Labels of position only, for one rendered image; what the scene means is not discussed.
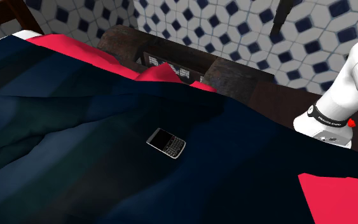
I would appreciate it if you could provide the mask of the brown wooden bedside cabinet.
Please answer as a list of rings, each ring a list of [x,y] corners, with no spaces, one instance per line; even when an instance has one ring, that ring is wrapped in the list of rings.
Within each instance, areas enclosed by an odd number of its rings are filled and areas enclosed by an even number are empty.
[[[141,71],[166,62],[183,83],[199,81],[244,104],[259,81],[273,81],[270,73],[124,25],[108,29],[97,48],[124,65],[138,62]]]

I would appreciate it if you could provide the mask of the dark brown robot stand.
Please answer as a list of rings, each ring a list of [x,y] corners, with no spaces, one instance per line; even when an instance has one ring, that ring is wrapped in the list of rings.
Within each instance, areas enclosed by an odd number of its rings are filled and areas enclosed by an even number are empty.
[[[293,120],[319,98],[319,94],[259,81],[249,99],[248,107],[291,129]],[[352,149],[358,151],[358,111],[352,119],[355,121]]]

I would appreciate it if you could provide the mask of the black and silver keypad phone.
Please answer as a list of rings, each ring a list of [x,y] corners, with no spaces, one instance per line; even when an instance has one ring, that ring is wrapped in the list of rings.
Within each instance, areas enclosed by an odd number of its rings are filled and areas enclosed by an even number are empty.
[[[161,128],[157,128],[146,142],[173,159],[177,159],[186,146],[184,140]]]

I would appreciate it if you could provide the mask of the bed with blue and red bedding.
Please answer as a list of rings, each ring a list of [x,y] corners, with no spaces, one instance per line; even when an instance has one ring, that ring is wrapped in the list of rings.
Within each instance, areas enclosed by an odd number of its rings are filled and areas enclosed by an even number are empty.
[[[358,151],[46,38],[0,39],[0,224],[358,224]]]

